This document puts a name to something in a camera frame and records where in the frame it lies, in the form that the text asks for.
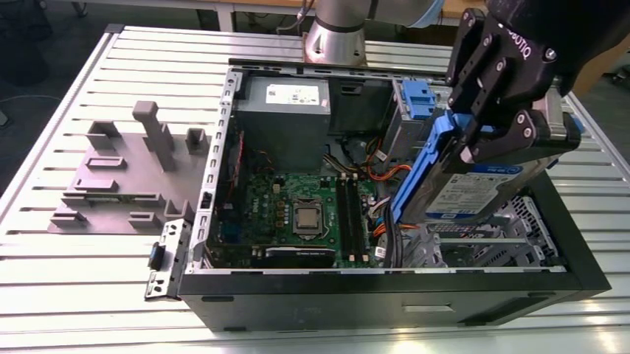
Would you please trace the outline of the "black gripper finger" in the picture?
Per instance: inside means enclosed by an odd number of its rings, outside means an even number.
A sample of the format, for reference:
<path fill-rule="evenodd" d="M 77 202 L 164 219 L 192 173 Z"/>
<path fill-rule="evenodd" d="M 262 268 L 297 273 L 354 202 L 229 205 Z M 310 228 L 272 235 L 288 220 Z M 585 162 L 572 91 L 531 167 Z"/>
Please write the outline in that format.
<path fill-rule="evenodd" d="M 465 116 L 448 140 L 448 164 L 521 164 L 547 155 L 544 47 L 477 8 L 462 11 L 445 81 L 448 110 Z"/>

